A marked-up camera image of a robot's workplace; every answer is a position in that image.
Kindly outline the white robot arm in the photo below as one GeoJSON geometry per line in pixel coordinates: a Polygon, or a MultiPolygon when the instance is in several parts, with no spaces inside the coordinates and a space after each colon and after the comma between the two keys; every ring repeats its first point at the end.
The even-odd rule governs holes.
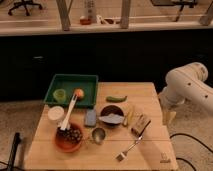
{"type": "Polygon", "coordinates": [[[158,95],[164,125],[172,122],[176,116],[174,108],[185,100],[190,100],[213,114],[213,87],[205,84],[207,78],[208,70],[200,62],[174,68],[166,74],[166,86],[158,95]]]}

